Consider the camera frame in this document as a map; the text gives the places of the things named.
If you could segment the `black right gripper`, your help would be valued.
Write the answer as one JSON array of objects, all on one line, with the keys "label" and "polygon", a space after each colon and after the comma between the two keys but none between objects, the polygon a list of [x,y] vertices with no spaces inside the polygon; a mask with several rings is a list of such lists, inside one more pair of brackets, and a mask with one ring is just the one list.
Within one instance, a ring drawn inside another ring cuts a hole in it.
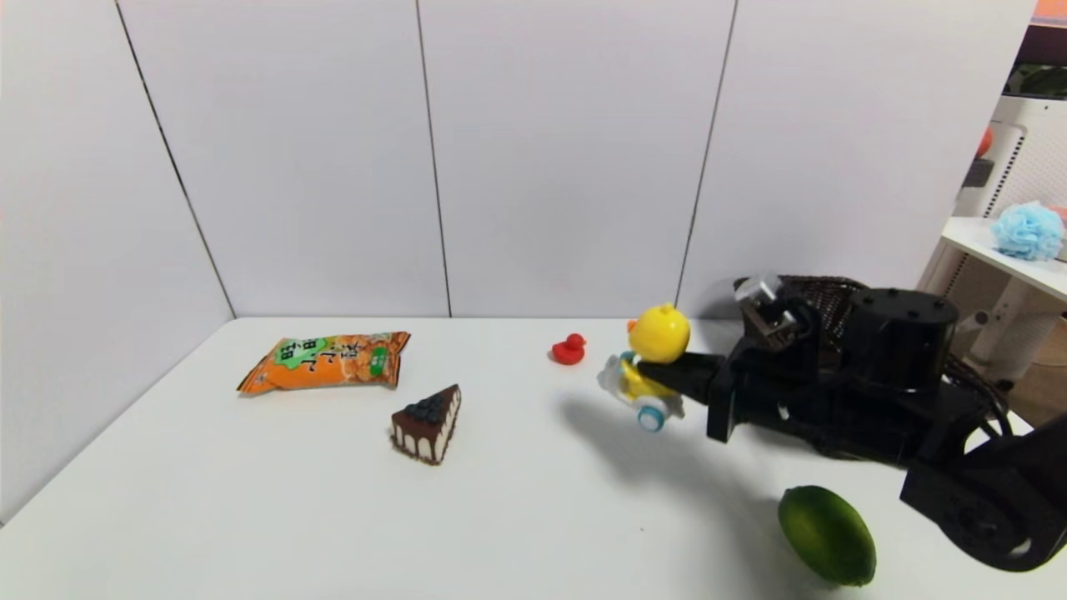
[{"label": "black right gripper", "polygon": [[737,425],[751,424],[817,443],[822,432],[810,406],[819,395],[821,345],[819,335],[782,347],[746,335],[727,357],[686,351],[671,363],[643,358],[637,372],[683,398],[708,405],[706,433],[712,439],[727,442]]}]

